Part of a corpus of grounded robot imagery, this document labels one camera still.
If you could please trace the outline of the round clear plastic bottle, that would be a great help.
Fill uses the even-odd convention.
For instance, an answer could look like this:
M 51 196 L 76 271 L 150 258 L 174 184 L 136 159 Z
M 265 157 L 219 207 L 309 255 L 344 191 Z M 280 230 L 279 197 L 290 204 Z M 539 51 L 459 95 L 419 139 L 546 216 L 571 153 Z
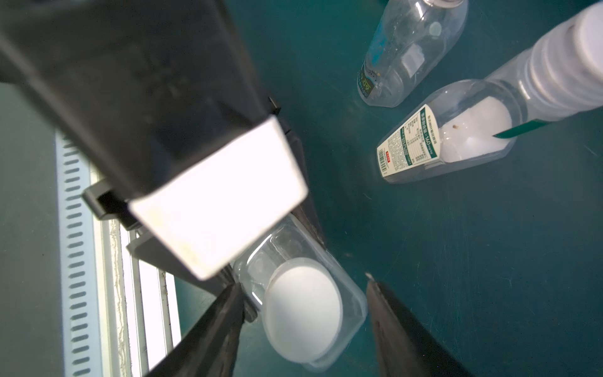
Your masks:
M 459 40 L 468 1 L 389 1 L 357 76 L 361 99 L 395 108 Z

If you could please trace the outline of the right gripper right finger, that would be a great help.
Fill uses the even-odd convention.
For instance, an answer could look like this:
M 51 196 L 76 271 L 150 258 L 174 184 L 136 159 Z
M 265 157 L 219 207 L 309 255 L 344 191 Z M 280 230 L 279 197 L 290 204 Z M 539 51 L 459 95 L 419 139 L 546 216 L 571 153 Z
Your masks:
M 471 376 L 383 283 L 367 283 L 381 376 Z

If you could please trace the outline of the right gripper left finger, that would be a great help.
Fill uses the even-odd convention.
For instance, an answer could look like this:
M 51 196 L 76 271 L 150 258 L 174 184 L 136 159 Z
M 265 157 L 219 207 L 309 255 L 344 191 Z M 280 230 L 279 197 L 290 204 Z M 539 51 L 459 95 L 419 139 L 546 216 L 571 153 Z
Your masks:
M 149 376 L 231 376 L 244 322 L 244 292 L 227 287 Z

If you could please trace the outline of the square clear plastic bottle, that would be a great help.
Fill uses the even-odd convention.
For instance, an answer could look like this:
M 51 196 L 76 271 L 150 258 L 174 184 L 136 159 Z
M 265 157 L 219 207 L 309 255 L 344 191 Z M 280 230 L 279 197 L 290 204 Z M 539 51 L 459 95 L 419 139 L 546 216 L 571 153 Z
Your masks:
M 366 320 L 365 294 L 294 215 L 232 268 L 276 353 L 312 372 L 329 369 Z

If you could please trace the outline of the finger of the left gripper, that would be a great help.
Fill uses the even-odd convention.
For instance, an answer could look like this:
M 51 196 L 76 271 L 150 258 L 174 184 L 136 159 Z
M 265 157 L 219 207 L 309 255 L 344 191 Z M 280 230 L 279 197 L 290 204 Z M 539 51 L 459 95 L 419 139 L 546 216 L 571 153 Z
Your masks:
M 298 135 L 291 129 L 287 122 L 278 118 L 280 125 L 285 133 L 287 142 L 295 156 L 297 164 L 303 174 L 306 182 L 309 182 L 308 170 L 306 165 L 306 157 L 304 154 L 303 144 Z M 298 205 L 292 214 L 309 230 L 312 237 L 323 247 L 326 247 L 323 229 L 318 218 L 311 192 L 308 193 L 306 199 Z

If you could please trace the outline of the tall clear labelled bottle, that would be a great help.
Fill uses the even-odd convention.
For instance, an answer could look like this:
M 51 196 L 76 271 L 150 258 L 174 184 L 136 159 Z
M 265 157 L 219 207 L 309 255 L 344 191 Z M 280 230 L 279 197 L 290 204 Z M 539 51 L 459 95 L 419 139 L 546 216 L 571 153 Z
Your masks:
M 486 79 L 460 80 L 432 93 L 376 149 L 390 184 L 433 178 L 503 158 L 516 138 L 553 119 L 529 83 L 526 50 Z

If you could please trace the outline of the white bottle cap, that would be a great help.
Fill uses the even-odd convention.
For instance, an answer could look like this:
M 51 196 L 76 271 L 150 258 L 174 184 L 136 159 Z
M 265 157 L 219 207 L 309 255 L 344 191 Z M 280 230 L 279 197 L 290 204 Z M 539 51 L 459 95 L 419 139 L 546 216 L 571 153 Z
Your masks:
M 602 3 L 546 33 L 521 64 L 529 109 L 559 120 L 602 106 Z
M 261 314 L 273 349 L 288 361 L 309 364 L 328 353 L 339 337 L 342 297 L 322 264 L 291 259 L 271 276 Z

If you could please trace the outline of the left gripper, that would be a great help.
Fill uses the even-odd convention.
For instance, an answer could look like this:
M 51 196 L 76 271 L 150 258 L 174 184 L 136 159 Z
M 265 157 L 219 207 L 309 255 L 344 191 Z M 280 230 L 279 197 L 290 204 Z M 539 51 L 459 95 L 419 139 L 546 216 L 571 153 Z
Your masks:
M 139 229 L 141 223 L 132 215 L 125 200 L 121 199 L 110 182 L 104 178 L 83 191 L 82 198 L 100 221 L 117 220 L 126 230 Z M 219 273 L 205 280 L 195 276 L 187 266 L 149 231 L 130 241 L 130 254 L 159 270 L 194 285 L 215 297 L 229 286 L 237 283 L 232 267 L 225 267 Z

